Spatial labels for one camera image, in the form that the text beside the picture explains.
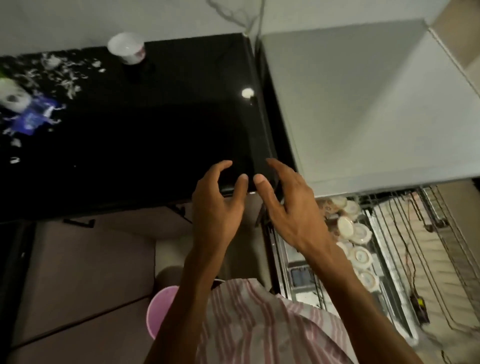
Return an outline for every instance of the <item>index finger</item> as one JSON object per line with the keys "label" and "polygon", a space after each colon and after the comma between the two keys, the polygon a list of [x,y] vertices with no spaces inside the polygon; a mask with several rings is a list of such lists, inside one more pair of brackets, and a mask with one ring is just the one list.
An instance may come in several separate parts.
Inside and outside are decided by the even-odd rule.
{"label": "index finger", "polygon": [[208,183],[218,183],[218,178],[220,177],[221,171],[227,169],[233,164],[231,160],[223,160],[214,164],[210,167],[210,169],[205,173],[204,180]]}
{"label": "index finger", "polygon": [[276,170],[283,184],[294,183],[297,180],[295,171],[275,158],[267,158],[270,167]]}

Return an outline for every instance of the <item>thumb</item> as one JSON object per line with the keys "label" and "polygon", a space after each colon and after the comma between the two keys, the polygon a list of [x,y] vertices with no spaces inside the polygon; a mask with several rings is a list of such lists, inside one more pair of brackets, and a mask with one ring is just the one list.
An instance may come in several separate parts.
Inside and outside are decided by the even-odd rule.
{"label": "thumb", "polygon": [[231,204],[238,205],[238,206],[245,205],[247,190],[248,190],[248,176],[244,173],[237,178],[237,182],[235,183],[235,189],[233,190]]}
{"label": "thumb", "polygon": [[272,220],[285,215],[285,209],[279,203],[277,197],[275,196],[275,192],[273,191],[273,187],[267,178],[262,174],[255,174],[253,177],[253,182],[255,182],[258,194],[264,201],[265,206],[267,206],[268,213],[270,214]]}

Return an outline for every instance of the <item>striped shirt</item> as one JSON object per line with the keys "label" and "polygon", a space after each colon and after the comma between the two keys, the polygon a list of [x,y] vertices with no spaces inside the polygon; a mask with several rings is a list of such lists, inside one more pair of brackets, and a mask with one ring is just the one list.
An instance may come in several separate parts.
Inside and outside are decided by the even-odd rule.
{"label": "striped shirt", "polygon": [[212,290],[197,363],[358,363],[342,321],[267,292],[256,279]]}

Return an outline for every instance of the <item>fingernail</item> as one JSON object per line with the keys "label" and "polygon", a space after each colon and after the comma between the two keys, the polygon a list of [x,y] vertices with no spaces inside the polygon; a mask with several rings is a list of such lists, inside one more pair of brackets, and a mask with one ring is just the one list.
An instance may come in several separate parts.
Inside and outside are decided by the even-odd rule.
{"label": "fingernail", "polygon": [[255,174],[253,176],[253,181],[256,183],[256,184],[259,184],[259,183],[262,183],[263,181],[266,181],[267,178],[265,178],[264,175],[262,174]]}

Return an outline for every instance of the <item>blue packet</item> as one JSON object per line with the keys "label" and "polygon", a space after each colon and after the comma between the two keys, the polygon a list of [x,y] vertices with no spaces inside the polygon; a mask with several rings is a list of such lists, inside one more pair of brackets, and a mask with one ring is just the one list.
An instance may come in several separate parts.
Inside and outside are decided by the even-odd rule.
{"label": "blue packet", "polygon": [[15,118],[11,129],[25,135],[33,135],[40,125],[45,122],[51,122],[50,116],[52,111],[58,105],[57,101],[45,96],[33,98],[25,111]]}

